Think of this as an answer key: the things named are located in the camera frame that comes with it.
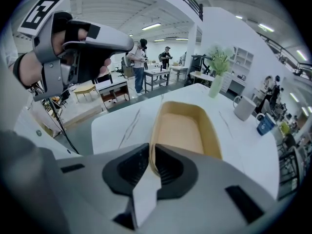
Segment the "white desk brown sides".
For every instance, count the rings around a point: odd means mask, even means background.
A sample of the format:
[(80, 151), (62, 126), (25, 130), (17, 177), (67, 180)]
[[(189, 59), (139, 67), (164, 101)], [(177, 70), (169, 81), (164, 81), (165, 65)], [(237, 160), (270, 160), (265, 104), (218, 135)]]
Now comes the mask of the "white desk brown sides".
[(129, 88), (127, 79), (118, 77), (113, 81), (106, 80), (96, 84), (96, 90), (100, 94), (102, 102), (107, 109), (105, 102), (109, 100), (116, 100), (118, 102), (118, 97), (123, 96), (126, 101), (131, 99), (129, 94)]

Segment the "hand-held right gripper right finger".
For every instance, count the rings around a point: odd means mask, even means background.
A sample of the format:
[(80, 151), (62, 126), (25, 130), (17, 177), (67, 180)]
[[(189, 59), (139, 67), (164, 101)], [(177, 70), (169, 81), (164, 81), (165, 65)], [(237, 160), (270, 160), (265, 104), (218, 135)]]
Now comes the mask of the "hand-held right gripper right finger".
[(162, 144), (155, 155), (162, 187), (146, 234), (246, 234), (277, 203), (220, 159)]

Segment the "light wooden side table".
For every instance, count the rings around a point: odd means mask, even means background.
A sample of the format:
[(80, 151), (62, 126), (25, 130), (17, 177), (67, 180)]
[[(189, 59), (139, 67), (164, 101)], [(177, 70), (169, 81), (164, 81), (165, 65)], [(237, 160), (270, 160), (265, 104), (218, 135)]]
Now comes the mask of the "light wooden side table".
[(75, 90), (74, 90), (74, 94), (76, 95), (76, 98), (77, 98), (77, 101), (79, 102), (79, 98), (78, 98), (78, 95), (83, 95), (85, 97), (86, 94), (89, 94), (90, 97), (91, 96), (91, 92), (93, 90), (96, 89), (96, 86), (94, 84), (91, 84), (91, 85), (88, 85), (88, 86), (82, 86), (82, 87), (77, 87)]

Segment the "pale grey mug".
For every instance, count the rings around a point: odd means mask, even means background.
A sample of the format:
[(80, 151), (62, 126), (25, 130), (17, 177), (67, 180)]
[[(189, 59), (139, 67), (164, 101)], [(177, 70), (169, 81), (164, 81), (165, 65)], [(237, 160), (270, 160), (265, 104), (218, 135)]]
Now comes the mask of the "pale grey mug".
[(256, 104), (246, 96), (236, 96), (233, 100), (234, 114), (246, 121), (256, 108)]

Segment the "white cabinet desk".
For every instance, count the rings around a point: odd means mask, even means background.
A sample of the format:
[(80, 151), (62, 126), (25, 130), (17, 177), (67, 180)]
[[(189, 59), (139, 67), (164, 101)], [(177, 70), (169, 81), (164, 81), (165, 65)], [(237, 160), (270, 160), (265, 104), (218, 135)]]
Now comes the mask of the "white cabinet desk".
[(234, 46), (234, 54), (230, 57), (229, 74), (224, 75), (226, 91), (230, 90), (236, 95), (241, 95), (247, 85), (254, 55), (247, 50)]

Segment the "person's left forearm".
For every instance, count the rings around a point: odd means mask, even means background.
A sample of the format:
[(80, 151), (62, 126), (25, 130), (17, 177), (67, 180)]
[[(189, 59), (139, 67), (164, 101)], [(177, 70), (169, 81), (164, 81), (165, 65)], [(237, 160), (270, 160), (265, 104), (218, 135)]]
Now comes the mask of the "person's left forearm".
[(42, 68), (42, 63), (38, 60), (34, 51), (18, 57), (9, 67), (25, 89), (29, 89), (38, 81), (41, 81)]

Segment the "person's left hand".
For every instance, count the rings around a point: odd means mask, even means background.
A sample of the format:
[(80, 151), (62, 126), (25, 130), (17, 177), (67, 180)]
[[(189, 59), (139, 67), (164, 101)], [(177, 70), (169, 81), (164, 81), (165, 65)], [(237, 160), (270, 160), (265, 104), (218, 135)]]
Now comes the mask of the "person's left hand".
[(63, 84), (83, 83), (96, 79), (109, 53), (103, 46), (92, 43), (99, 36), (100, 26), (75, 20), (67, 12), (56, 12), (53, 17), (52, 36), (64, 33), (57, 57)]

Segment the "pale green vase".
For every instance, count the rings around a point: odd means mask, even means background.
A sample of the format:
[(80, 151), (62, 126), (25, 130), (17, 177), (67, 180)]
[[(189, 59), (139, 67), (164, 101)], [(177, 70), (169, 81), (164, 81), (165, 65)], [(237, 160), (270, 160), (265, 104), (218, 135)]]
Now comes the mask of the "pale green vase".
[(220, 90), (221, 90), (221, 87), (222, 87), (222, 84), (223, 84), (223, 80), (224, 78), (220, 75), (216, 75), (211, 86), (210, 86), (210, 90), (209, 90), (209, 97), (211, 98), (215, 98)]

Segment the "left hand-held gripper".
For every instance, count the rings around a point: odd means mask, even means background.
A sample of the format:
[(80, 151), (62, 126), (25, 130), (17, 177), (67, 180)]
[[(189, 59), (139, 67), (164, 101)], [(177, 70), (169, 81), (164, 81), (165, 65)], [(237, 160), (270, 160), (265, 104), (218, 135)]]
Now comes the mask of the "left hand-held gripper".
[[(18, 28), (32, 40), (35, 57), (42, 65), (43, 92), (34, 101), (58, 96), (69, 85), (85, 82), (85, 50), (128, 52), (134, 46), (127, 34), (107, 25), (74, 19), (63, 11), (69, 0), (38, 0)], [(85, 41), (78, 32), (89, 26)]]

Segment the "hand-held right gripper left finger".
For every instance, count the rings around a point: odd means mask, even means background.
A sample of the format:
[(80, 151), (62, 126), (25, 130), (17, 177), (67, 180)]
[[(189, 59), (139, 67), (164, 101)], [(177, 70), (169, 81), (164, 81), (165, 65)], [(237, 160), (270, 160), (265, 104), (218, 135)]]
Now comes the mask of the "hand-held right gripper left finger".
[(76, 192), (109, 220), (138, 228), (133, 190), (148, 167), (149, 144), (136, 144), (92, 156), (59, 159)]

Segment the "blue striped mug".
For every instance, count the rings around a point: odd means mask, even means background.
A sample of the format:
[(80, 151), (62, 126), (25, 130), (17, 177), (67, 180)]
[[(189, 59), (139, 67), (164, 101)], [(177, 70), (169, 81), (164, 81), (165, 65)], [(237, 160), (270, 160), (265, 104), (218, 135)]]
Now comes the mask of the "blue striped mug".
[(265, 134), (270, 132), (276, 125), (275, 120), (268, 113), (266, 113), (266, 114), (259, 113), (255, 117), (255, 119), (256, 119), (256, 121), (258, 121), (258, 126), (257, 126), (256, 130), (258, 131), (258, 133), (261, 136), (264, 136)]

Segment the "white flower bouquet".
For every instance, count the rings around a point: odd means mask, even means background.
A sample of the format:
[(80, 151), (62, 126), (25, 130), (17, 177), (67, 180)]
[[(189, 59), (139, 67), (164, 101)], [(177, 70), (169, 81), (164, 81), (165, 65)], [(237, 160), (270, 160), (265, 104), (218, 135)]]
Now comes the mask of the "white flower bouquet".
[(208, 64), (215, 71), (216, 75), (223, 76), (229, 70), (230, 58), (234, 55), (234, 47), (223, 48), (220, 45), (213, 45), (207, 49)]

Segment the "black office chair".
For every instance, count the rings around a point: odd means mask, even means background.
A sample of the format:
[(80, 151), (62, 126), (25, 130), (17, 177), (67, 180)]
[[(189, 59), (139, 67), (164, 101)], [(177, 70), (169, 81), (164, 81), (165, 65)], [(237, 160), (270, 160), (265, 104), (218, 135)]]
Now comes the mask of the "black office chair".
[(124, 68), (126, 67), (125, 59), (124, 57), (121, 58), (120, 66), (117, 67), (116, 72), (119, 73), (119, 77), (126, 77), (124, 74)]

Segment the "ceiling tube light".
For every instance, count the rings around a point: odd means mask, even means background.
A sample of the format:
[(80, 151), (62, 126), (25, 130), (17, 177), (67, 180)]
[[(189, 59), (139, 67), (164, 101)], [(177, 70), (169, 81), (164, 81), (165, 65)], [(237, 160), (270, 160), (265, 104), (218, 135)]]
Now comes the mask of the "ceiling tube light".
[(149, 29), (153, 29), (153, 28), (156, 28), (156, 27), (159, 27), (161, 26), (161, 23), (155, 23), (153, 25), (149, 25), (149, 26), (146, 26), (146, 27), (143, 27), (142, 28), (142, 31), (146, 31), (146, 30), (149, 30)]

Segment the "round white table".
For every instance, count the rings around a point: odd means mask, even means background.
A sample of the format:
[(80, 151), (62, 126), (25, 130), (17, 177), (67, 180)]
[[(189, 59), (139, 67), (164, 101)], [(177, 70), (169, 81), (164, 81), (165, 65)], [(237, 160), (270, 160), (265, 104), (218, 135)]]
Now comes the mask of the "round white table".
[(194, 78), (194, 79), (196, 79), (196, 78), (198, 78), (198, 79), (201, 79), (201, 80), (205, 80), (205, 81), (214, 81), (214, 77), (212, 77), (212, 76), (209, 76), (209, 75), (205, 75), (205, 74), (200, 74), (200, 75), (198, 75), (196, 72), (190, 72), (190, 77), (192, 77), (192, 78)]

